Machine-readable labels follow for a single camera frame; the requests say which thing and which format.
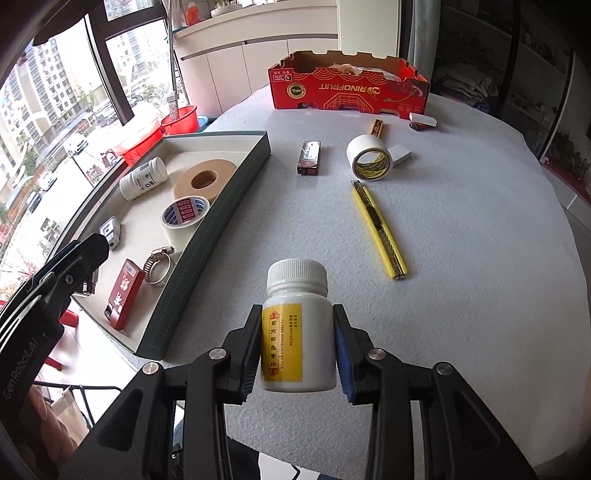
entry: white tablecloth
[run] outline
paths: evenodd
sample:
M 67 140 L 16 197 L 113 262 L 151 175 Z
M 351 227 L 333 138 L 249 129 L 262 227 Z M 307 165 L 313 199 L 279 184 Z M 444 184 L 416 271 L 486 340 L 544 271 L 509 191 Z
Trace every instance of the white tablecloth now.
M 353 202 L 345 156 L 375 116 L 276 111 L 266 87 L 220 117 L 210 129 L 267 130 L 272 156 L 210 257 L 166 360 L 190 362 L 242 325 L 266 299 L 273 262 L 312 258 L 354 326 L 404 362 L 455 365 L 536 465 L 577 442 L 589 372 L 573 235 L 519 132 L 436 95 L 426 113 L 436 130 L 380 117 L 387 146 L 402 143 L 413 157 L 369 184 L 410 272 L 399 282 L 386 276 Z M 304 140 L 322 142 L 317 177 L 296 174 Z M 237 440 L 351 480 L 364 475 L 370 416 L 340 386 L 277 394 L 257 383 L 244 406 L 226 408 Z

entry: white tape roll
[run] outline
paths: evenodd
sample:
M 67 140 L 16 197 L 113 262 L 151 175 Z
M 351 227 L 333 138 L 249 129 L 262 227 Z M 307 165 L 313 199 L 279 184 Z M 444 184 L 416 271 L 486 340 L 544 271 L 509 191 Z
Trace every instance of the white tape roll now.
M 386 145 L 373 135 L 360 135 L 351 140 L 347 158 L 353 174 L 360 180 L 380 179 L 392 166 L 392 157 Z
M 175 250 L 185 250 L 197 230 L 199 222 L 209 211 L 209 202 L 205 197 L 182 197 L 164 209 L 160 224 Z

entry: gold round logo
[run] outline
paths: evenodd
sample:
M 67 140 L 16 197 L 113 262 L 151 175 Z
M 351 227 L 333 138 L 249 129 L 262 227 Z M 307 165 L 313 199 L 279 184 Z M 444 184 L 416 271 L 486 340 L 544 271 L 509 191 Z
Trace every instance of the gold round logo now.
M 306 89 L 300 83 L 292 83 L 287 88 L 287 94 L 294 99 L 300 99 L 306 94 Z

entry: small red box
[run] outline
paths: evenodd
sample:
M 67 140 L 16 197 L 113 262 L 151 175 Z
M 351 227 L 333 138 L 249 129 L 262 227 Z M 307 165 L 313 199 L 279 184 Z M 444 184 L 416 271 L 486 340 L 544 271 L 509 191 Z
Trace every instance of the small red box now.
M 115 330 L 123 330 L 125 327 L 144 277 L 145 273 L 141 268 L 129 259 L 125 260 L 105 309 L 105 316 Z
M 384 70 L 400 81 L 370 70 L 355 75 L 347 66 Z M 406 60 L 369 53 L 296 51 L 269 69 L 269 81 L 277 109 L 358 110 L 409 119 L 411 112 L 425 111 L 429 94 L 429 82 Z

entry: yellow utility knife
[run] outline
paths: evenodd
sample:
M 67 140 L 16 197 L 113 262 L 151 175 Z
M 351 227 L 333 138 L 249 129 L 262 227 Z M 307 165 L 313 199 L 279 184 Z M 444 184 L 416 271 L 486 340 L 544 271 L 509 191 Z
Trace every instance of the yellow utility knife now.
M 384 267 L 388 276 L 393 280 L 399 280 L 408 274 L 400 250 L 394 242 L 394 237 L 386 222 L 379 212 L 377 205 L 374 202 L 369 190 L 361 185 L 358 180 L 351 181 L 353 184 L 353 196 L 355 202 L 361 211 L 365 223 L 367 223 L 369 231 L 374 238 L 374 242 L 378 247 Z

